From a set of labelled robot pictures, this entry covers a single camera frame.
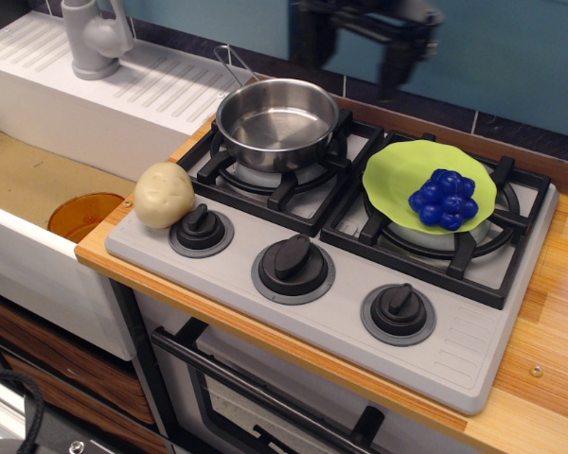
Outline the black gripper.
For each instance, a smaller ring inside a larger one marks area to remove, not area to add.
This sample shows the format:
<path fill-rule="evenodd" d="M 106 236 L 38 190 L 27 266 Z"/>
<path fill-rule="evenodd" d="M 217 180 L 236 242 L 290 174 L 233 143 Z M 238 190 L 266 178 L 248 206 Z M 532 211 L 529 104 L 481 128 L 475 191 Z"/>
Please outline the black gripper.
<path fill-rule="evenodd" d="M 321 69 L 345 30 L 385 46 L 379 99 L 393 99 L 418 61 L 430 56 L 444 14 L 429 1 L 300 1 L 293 28 L 293 60 Z"/>

